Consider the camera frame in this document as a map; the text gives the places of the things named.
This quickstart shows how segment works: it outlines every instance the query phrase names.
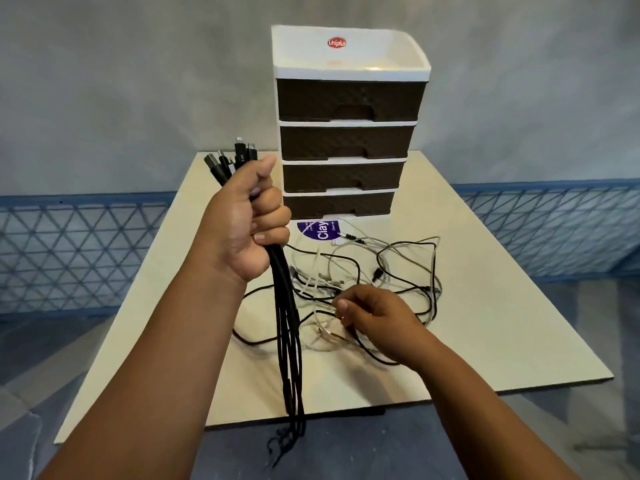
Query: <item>person's left arm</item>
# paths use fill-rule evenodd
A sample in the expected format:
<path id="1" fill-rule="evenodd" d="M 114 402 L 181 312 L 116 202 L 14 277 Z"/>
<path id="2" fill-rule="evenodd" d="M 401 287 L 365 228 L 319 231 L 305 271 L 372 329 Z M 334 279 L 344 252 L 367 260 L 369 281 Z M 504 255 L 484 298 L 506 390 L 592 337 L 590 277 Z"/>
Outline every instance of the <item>person's left arm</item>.
<path id="1" fill-rule="evenodd" d="M 136 345 L 41 480 L 190 476 L 246 284 L 269 266 L 262 246 L 289 239 L 273 165 L 247 163 L 213 197 Z"/>

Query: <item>person's left hand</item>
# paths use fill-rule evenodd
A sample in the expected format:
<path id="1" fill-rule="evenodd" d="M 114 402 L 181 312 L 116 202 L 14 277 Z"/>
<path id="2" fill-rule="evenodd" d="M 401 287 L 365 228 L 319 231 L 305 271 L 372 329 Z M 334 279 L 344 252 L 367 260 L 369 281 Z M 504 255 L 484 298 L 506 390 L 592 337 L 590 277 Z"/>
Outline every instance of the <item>person's left hand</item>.
<path id="1" fill-rule="evenodd" d="M 213 195 L 193 240 L 191 257 L 222 271 L 231 270 L 245 283 L 269 268 L 263 246 L 286 244 L 286 225 L 291 219 L 291 211 L 282 204 L 282 193 L 269 176 L 275 161 L 270 155 L 245 163 Z"/>

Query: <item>red oval sticker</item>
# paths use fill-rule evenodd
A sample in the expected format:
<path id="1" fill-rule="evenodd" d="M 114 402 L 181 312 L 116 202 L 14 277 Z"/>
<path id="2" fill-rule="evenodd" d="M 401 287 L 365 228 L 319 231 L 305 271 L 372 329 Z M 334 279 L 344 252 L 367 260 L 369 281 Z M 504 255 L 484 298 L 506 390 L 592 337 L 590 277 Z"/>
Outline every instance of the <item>red oval sticker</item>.
<path id="1" fill-rule="evenodd" d="M 333 37 L 329 39 L 329 42 L 326 43 L 331 48 L 342 48 L 347 45 L 347 40 L 342 37 Z"/>

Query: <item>hand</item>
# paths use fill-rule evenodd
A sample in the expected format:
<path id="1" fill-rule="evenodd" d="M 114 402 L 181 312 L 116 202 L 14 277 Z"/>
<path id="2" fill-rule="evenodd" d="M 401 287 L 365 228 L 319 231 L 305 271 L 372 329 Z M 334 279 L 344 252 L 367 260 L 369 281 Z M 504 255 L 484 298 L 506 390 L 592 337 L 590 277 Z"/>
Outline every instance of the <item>hand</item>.
<path id="1" fill-rule="evenodd" d="M 213 195 L 189 254 L 217 269 L 231 270 L 245 283 L 269 268 L 263 246 L 286 244 L 291 219 L 291 211 L 282 205 L 282 193 L 269 176 L 275 160 L 270 155 L 245 163 Z"/>
<path id="2" fill-rule="evenodd" d="M 336 317 L 353 325 L 396 362 L 416 370 L 427 329 L 402 298 L 389 290 L 356 285 L 333 300 Z"/>

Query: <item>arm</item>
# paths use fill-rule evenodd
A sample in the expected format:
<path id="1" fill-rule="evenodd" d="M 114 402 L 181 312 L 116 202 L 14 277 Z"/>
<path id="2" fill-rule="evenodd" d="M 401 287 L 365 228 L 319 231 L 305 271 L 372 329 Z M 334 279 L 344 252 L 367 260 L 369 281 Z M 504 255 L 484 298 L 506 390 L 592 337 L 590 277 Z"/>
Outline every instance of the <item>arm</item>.
<path id="1" fill-rule="evenodd" d="M 190 476 L 246 284 L 269 266 L 257 242 L 289 238 L 273 164 L 247 163 L 213 197 L 136 345 L 41 480 Z"/>
<path id="2" fill-rule="evenodd" d="M 469 478 L 578 478 L 398 295 L 357 285 L 334 303 L 343 325 L 420 374 Z"/>

